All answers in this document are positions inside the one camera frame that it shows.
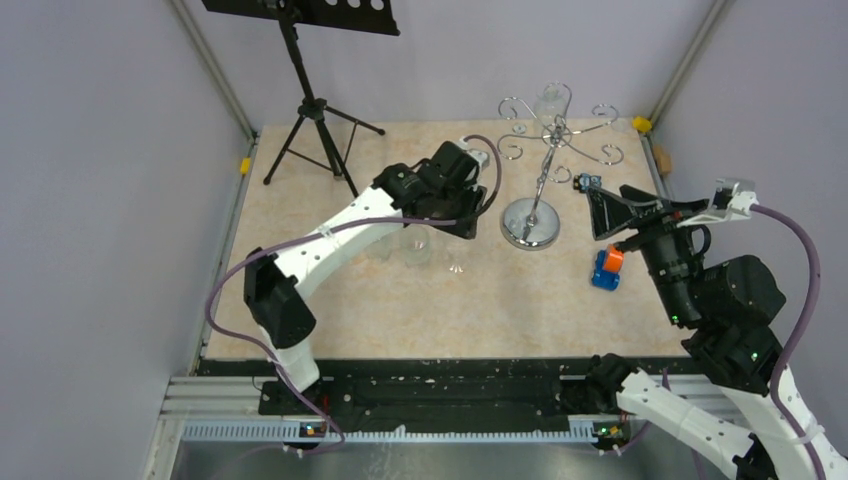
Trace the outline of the ribbed clear wine glass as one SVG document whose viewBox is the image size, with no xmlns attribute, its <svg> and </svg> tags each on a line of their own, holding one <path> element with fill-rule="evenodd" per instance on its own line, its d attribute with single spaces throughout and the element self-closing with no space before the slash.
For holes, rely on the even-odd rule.
<svg viewBox="0 0 848 480">
<path fill-rule="evenodd" d="M 365 253 L 371 260 L 385 262 L 391 258 L 395 249 L 395 237 L 387 235 L 370 244 Z"/>
</svg>

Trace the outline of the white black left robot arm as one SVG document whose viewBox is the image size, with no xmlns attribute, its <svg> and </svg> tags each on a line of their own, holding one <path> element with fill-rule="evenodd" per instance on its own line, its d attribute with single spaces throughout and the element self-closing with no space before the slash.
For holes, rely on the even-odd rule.
<svg viewBox="0 0 848 480">
<path fill-rule="evenodd" d="M 269 361 L 287 382 L 283 401 L 297 413 L 319 404 L 320 371 L 310 344 L 317 320 L 308 298 L 339 268 L 409 225 L 471 240 L 492 193 L 479 182 L 490 154 L 465 141 L 443 142 L 414 165 L 386 167 L 331 219 L 285 246 L 255 249 L 244 267 L 243 300 L 264 336 Z"/>
</svg>

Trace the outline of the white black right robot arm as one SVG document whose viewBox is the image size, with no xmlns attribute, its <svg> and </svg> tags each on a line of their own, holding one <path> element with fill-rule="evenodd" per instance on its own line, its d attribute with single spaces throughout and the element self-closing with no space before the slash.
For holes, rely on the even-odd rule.
<svg viewBox="0 0 848 480">
<path fill-rule="evenodd" d="M 586 197 L 596 239 L 631 231 L 607 250 L 605 268 L 616 271 L 626 252 L 642 255 L 670 322 L 691 331 L 684 350 L 746 425 L 708 413 L 615 354 L 591 361 L 585 377 L 589 404 L 650 422 L 730 479 L 845 478 L 847 459 L 801 397 L 789 366 L 820 289 L 820 259 L 809 235 L 785 220 L 806 251 L 809 284 L 793 332 L 781 342 L 771 324 L 786 299 L 769 268 L 753 255 L 705 267 L 705 252 L 692 241 L 695 231 L 760 212 L 752 182 L 722 179 L 712 199 L 690 202 L 629 185 L 617 192 L 590 186 Z"/>
</svg>

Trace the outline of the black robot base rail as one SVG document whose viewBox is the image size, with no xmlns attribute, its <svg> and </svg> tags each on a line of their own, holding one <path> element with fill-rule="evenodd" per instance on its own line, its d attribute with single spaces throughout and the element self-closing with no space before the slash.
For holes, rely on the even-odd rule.
<svg viewBox="0 0 848 480">
<path fill-rule="evenodd" d="M 636 416 L 615 405 L 624 376 L 599 356 L 565 359 L 321 360 L 301 395 L 262 360 L 203 360 L 198 374 L 244 377 L 258 415 L 276 420 L 270 440 L 321 443 L 471 442 L 527 438 L 622 445 Z"/>
</svg>

